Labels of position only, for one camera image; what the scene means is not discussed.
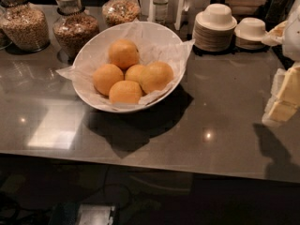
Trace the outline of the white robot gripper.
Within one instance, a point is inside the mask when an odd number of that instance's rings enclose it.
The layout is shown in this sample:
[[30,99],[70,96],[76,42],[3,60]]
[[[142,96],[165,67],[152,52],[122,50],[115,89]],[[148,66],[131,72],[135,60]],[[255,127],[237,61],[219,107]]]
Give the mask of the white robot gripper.
[[[268,46],[282,46],[285,57],[300,61],[300,6],[287,21],[281,22],[262,37]],[[278,127],[290,120],[300,108],[300,64],[294,63],[288,70],[279,68],[271,86],[271,97],[267,101],[262,123]]]

